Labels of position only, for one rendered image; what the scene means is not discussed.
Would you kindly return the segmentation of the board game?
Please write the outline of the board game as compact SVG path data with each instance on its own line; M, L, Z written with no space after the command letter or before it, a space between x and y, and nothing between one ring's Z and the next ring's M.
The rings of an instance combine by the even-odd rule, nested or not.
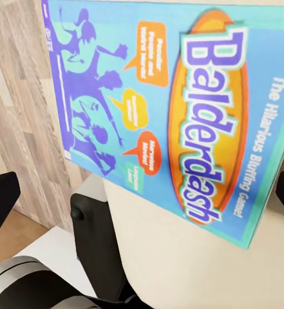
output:
M248 250L284 159L284 6L41 6L65 159Z

